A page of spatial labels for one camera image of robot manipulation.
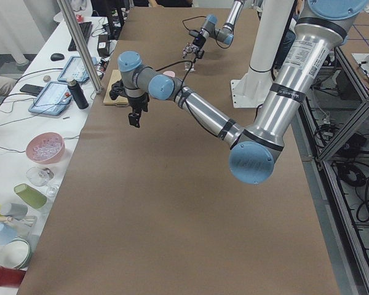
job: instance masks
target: light blue joint cap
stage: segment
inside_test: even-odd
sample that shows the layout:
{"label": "light blue joint cap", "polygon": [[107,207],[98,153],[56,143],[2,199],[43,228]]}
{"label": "light blue joint cap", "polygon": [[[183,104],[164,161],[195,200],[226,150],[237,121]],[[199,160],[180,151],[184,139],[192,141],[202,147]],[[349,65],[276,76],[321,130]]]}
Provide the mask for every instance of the light blue joint cap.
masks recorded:
{"label": "light blue joint cap", "polygon": [[368,0],[307,0],[316,15],[327,20],[345,20],[359,14]]}
{"label": "light blue joint cap", "polygon": [[342,44],[340,44],[340,45],[344,45],[345,43],[347,43],[347,41],[349,40],[349,35],[347,35],[345,38],[344,38],[344,40],[343,40],[343,42],[342,42]]}
{"label": "light blue joint cap", "polygon": [[223,43],[226,44],[226,45],[231,45],[233,39],[234,39],[234,35],[230,34],[230,35],[227,36],[227,38],[224,40]]}
{"label": "light blue joint cap", "polygon": [[231,173],[244,183],[262,183],[270,177],[274,165],[269,150],[253,141],[238,143],[229,155]]}
{"label": "light blue joint cap", "polygon": [[141,56],[135,51],[125,51],[117,58],[117,65],[121,72],[130,72],[142,64]]}
{"label": "light blue joint cap", "polygon": [[158,100],[166,100],[173,92],[175,84],[173,80],[166,75],[154,76],[148,85],[148,92]]}
{"label": "light blue joint cap", "polygon": [[213,24],[217,24],[217,17],[213,14],[208,14],[207,15],[207,20],[210,21]]}

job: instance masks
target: gray object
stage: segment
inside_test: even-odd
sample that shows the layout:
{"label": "gray object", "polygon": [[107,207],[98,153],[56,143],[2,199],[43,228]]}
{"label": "gray object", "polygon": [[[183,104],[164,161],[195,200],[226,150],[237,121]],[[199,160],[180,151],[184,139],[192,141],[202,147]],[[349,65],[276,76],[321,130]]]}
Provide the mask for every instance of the gray object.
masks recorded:
{"label": "gray object", "polygon": [[0,214],[11,216],[17,220],[23,219],[27,214],[28,208],[24,204],[5,203],[0,207]]}

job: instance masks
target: computer mouse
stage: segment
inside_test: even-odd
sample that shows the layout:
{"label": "computer mouse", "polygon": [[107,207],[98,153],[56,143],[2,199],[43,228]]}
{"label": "computer mouse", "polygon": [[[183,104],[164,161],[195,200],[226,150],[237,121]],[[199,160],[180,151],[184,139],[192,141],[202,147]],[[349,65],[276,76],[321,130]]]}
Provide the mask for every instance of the computer mouse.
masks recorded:
{"label": "computer mouse", "polygon": [[50,60],[57,61],[57,60],[64,60],[64,54],[62,53],[54,53],[50,56]]}

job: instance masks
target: label sticker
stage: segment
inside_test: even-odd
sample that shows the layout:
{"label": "label sticker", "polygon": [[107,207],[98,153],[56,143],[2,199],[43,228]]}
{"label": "label sticker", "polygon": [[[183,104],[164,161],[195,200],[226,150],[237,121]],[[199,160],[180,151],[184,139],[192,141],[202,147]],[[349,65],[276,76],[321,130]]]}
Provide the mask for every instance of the label sticker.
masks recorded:
{"label": "label sticker", "polygon": [[319,54],[314,58],[312,53],[315,51],[316,46],[320,46],[320,44],[311,41],[295,41],[283,65],[292,66],[297,69],[304,69],[307,67],[309,68],[307,75],[314,79],[329,53],[329,50],[323,46],[321,50],[317,49]]}

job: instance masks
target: black spray can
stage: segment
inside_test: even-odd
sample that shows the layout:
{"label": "black spray can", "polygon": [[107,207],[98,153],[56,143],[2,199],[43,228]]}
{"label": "black spray can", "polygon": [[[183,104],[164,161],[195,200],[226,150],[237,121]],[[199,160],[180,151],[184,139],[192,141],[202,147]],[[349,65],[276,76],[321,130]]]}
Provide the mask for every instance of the black spray can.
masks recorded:
{"label": "black spray can", "polygon": [[69,77],[67,79],[67,84],[68,84],[68,90],[71,93],[71,95],[73,96],[73,99],[76,102],[76,105],[80,109],[87,108],[89,106],[89,104],[86,100],[84,92],[82,91],[81,86],[79,85],[79,83],[73,77]]}

